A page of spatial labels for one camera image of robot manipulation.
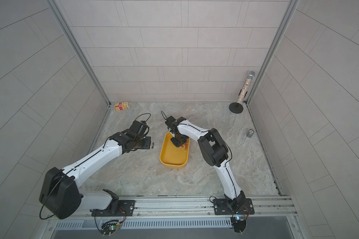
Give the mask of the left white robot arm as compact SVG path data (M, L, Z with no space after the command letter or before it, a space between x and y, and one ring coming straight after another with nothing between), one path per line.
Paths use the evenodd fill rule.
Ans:
M119 197L108 189L102 192L80 192L79 187L92 174L115 158L150 149L149 126L145 120L133 121L129 129L109 136L99 148L62 169L53 167L44 177L39 201L59 219L76 211L90 211L94 217L118 216L123 213Z

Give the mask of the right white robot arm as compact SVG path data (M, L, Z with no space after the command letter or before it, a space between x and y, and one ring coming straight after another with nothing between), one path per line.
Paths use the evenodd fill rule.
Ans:
M228 208L235 214L245 202L246 197L236 182L229 165L232 152L218 130L215 128L206 130L198 127L184 117L176 119L173 116L167 117L164 112L161 114L172 135L171 144L181 147L188 139L197 141L203 159L217 172Z

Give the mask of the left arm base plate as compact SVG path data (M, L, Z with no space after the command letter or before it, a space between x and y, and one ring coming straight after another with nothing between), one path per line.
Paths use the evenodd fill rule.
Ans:
M135 204L135 200L113 200L106 209L91 209L90 212L93 217L130 217L133 215Z

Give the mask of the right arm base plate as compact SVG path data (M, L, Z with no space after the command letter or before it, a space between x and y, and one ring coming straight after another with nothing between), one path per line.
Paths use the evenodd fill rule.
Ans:
M233 202L229 199L212 199L215 215L254 215L252 200L246 198L244 201Z

